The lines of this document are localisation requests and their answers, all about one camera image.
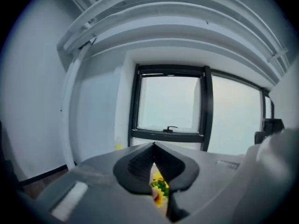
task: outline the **yellow object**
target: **yellow object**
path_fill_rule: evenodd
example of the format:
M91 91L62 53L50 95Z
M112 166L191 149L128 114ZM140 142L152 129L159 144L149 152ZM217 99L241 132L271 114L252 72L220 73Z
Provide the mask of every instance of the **yellow object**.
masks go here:
M162 181L164 180L164 178L162 177L159 171L154 174L154 181L158 181L158 180L162 180Z
M164 196L164 192L157 186L154 186L153 189L157 191L157 197L154 199L155 204L158 208L163 207L165 201L167 201L167 198Z
M122 150L122 144L115 145L115 150Z

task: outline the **yellow flower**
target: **yellow flower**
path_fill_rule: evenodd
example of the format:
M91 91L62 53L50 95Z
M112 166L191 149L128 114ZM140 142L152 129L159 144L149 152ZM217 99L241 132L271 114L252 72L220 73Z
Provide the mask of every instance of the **yellow flower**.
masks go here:
M157 197L154 199L155 204L158 208L163 207L166 201L166 197L164 196L164 192L157 186L154 186L153 189L157 191Z
M162 175L160 174L160 172L156 172L154 174L154 181L158 181L158 180L164 180L164 178L162 177Z

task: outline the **window pane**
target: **window pane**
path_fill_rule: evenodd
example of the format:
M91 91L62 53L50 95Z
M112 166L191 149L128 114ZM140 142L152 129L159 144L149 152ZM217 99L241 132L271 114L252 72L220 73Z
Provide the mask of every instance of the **window pane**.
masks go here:
M144 77L137 128L198 133L200 80L196 77Z
M245 154L260 130L260 91L229 79L212 76L214 114L208 152Z
M265 97L266 101L266 119L271 119L271 99L268 97Z
M168 143L168 144L173 144L180 147L196 149L196 150L200 150L200 145L201 145L201 143L181 143L181 142L168 142L168 141L158 141L158 140L146 140L146 139L140 139L135 137L132 138L132 146L152 143L152 142Z

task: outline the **sunflower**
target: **sunflower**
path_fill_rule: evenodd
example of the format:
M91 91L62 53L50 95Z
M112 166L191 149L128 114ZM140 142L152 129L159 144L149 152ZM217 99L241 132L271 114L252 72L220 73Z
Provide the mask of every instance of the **sunflower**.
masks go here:
M162 177L162 175L160 174L159 171L154 174L154 181L158 181L158 180L161 180L161 181L164 180L164 178Z
M162 190L160 188L158 188L157 186L154 186L153 189L157 191L157 197L154 199L156 206L158 208L163 207L164 203L166 201L164 192L162 192Z

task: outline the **black window frame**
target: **black window frame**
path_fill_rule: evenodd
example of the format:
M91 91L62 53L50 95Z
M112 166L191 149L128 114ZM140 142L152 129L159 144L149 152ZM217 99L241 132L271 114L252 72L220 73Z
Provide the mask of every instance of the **black window frame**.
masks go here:
M200 123L199 133L175 133L175 132L162 132L151 131L137 128L138 111L139 111L139 99L141 92L141 81L143 77L198 77L200 78ZM203 143L208 143L211 136L212 122L210 114L213 113L213 88L211 80L210 68L189 66L189 65L136 65L135 76L133 80L130 117L128 126L128 146L131 146L132 137L169 141L169 142L184 142L184 143L201 143L201 149Z
M161 76L181 76L181 77L198 77L201 84L201 106L200 106L200 124L199 133L167 133L161 131L151 131L137 129L139 99L141 92L141 80L144 77L161 77ZM209 66L190 66L190 65L139 65L136 64L135 75L132 86L130 115L128 124L128 146L131 146L132 138L140 138L147 140L183 142L183 143L201 143L200 150L207 151L211 138L213 124L213 84L212 75L226 79L230 79L261 92L262 117L261 123L266 116L265 97L269 97L269 90L263 88L244 78L226 73L220 70L211 69ZM271 100L271 118L274 118L274 104Z

